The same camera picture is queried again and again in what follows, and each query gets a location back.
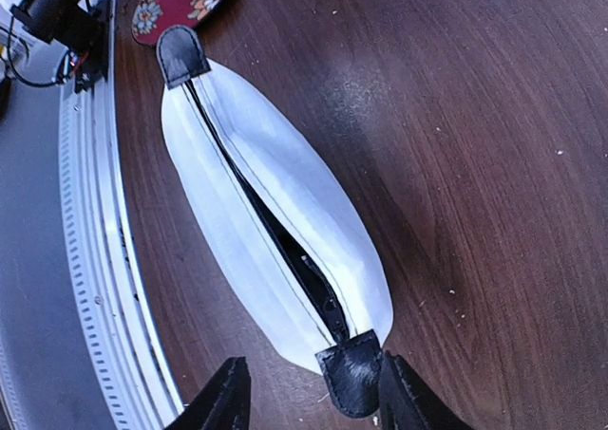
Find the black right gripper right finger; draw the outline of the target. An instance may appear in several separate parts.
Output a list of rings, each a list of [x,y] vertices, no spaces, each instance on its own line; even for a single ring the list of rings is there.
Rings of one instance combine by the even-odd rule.
[[[385,351],[379,378],[383,429],[470,430],[400,355]]]

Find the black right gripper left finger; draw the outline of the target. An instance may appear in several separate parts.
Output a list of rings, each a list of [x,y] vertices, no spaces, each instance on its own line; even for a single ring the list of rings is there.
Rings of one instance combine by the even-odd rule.
[[[245,357],[230,357],[166,430],[247,430],[251,376]]]

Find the white drawstring pouch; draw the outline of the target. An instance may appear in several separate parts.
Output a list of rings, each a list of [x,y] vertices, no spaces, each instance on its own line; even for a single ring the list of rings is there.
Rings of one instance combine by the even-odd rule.
[[[343,415],[373,414],[393,308],[348,195],[272,102],[205,56],[192,29],[168,28],[157,58],[165,145],[225,279],[276,352],[324,378]]]

